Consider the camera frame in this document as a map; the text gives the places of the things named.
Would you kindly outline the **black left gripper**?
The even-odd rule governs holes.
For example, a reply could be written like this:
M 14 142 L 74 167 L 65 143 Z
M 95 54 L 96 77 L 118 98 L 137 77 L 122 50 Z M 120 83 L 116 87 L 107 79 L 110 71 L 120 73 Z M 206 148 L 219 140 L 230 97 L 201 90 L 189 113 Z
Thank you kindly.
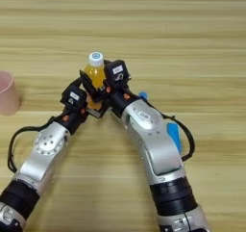
M 66 93 L 69 88 L 78 88 L 82 84 L 82 78 L 77 78 L 63 91 Z M 73 135 L 81 124 L 83 124 L 88 116 L 94 116 L 96 118 L 101 118 L 107 108 L 102 107 L 100 110 L 95 110 L 91 108 L 80 108 L 78 110 L 72 110 L 65 108 L 59 116 L 53 116 L 49 121 L 48 128 L 54 133 L 59 131 L 67 131 L 70 135 Z

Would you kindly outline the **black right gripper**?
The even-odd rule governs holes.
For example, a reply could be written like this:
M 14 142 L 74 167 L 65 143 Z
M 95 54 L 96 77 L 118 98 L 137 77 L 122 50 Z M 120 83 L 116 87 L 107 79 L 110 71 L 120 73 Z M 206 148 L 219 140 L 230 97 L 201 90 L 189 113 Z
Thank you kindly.
M 96 89 L 89 76 L 82 70 L 80 71 L 80 80 L 88 94 L 92 96 L 92 100 L 102 103 L 98 110 L 99 117 L 102 117 L 108 109 L 112 109 L 117 117 L 122 117 L 124 110 L 139 99 L 138 95 L 129 90 L 126 82 L 112 85 L 108 80 L 104 80 L 103 86 Z

